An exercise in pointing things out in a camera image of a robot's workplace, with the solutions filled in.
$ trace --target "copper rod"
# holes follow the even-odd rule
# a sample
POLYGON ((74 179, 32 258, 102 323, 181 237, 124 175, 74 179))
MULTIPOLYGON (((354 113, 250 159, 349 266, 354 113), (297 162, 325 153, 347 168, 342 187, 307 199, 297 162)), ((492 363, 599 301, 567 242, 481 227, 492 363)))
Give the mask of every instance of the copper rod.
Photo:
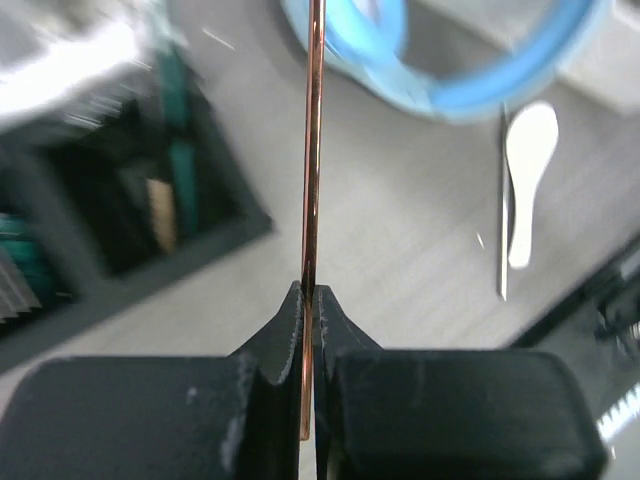
POLYGON ((309 62, 307 65, 307 118, 304 152, 304 209, 302 226, 302 394, 300 440, 311 432, 313 386, 313 291, 318 252, 318 197, 320 187, 320 137, 324 69, 324 21, 326 0, 309 0, 309 62))

